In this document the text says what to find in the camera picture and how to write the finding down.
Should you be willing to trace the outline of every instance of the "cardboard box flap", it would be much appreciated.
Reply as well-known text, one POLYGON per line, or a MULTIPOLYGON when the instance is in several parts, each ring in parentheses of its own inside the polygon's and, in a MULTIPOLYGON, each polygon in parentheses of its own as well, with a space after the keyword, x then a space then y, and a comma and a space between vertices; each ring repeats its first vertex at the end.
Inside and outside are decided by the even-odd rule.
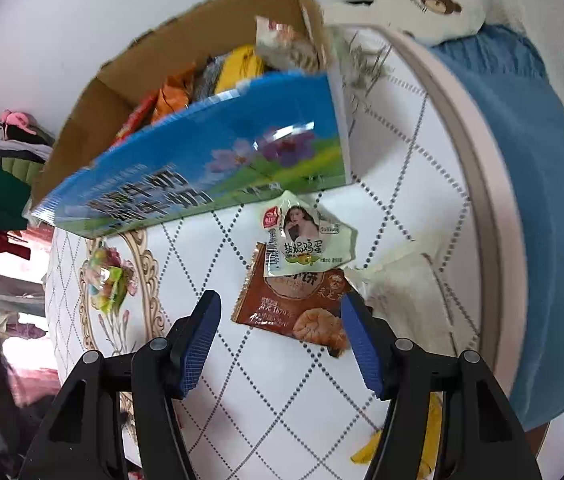
POLYGON ((307 35, 298 0, 209 0, 146 35, 98 73, 125 100, 138 104, 169 73, 255 41, 255 16, 288 23, 307 35))
POLYGON ((324 68, 331 64, 331 49, 324 31, 321 7, 316 0, 299 0, 305 21, 309 27, 309 39, 313 42, 319 57, 319 65, 324 68))
POLYGON ((97 78, 84 89, 62 128, 51 157, 33 186, 33 207, 69 175, 87 166, 113 142, 121 124, 133 111, 119 95, 97 78))

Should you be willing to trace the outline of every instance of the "woman photo on packet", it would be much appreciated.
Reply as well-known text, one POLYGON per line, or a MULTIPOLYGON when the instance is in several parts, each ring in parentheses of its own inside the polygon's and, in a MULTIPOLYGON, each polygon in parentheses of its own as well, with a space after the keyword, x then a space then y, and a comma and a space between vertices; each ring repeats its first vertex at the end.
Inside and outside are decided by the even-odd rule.
POLYGON ((292 241, 297 238, 319 238, 318 225, 302 206, 294 205, 284 216, 284 233, 292 241))

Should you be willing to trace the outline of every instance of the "blue gripper pad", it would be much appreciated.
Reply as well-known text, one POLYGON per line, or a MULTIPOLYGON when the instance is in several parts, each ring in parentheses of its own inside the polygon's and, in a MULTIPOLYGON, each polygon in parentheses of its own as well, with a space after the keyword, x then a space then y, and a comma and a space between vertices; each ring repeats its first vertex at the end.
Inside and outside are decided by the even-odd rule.
POLYGON ((358 309, 360 307, 365 309, 366 307, 364 303, 355 301, 355 299, 352 294, 346 294, 342 298, 342 324, 351 343, 357 366, 360 368, 364 378, 364 384, 377 397, 380 397, 383 390, 382 361, 369 335, 369 330, 372 329, 366 326, 360 317, 358 309))
MULTIPOLYGON (((206 310, 201 314, 201 319, 183 356, 184 359, 181 360, 183 368, 181 370, 179 388, 182 391, 183 398, 197 386, 197 381, 206 362, 206 356, 211 348, 217 327, 220 324, 220 314, 222 312, 220 296, 213 291, 207 290, 197 304, 196 310, 203 307, 204 303, 207 303, 206 310)), ((195 311, 191 314, 191 320, 193 320, 195 314, 195 311)))

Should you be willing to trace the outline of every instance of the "yellow snack bag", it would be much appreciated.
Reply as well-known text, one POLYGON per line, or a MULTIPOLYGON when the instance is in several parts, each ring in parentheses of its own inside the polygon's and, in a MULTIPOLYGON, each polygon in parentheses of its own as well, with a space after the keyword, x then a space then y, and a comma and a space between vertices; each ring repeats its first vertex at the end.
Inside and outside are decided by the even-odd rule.
POLYGON ((245 79, 253 79, 264 73, 264 61, 255 54, 253 45, 239 46, 231 51, 222 67, 222 73, 215 86, 219 94, 235 86, 245 79))

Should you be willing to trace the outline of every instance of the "barcode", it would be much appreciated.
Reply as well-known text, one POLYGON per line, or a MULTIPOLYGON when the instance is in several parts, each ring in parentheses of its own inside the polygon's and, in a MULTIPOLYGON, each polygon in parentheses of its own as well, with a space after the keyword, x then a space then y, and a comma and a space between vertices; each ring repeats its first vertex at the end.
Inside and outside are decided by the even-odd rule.
POLYGON ((277 266, 280 263, 279 252, 277 251, 277 235, 275 229, 269 231, 270 237, 268 238, 267 250, 264 254, 264 261, 267 266, 277 266))

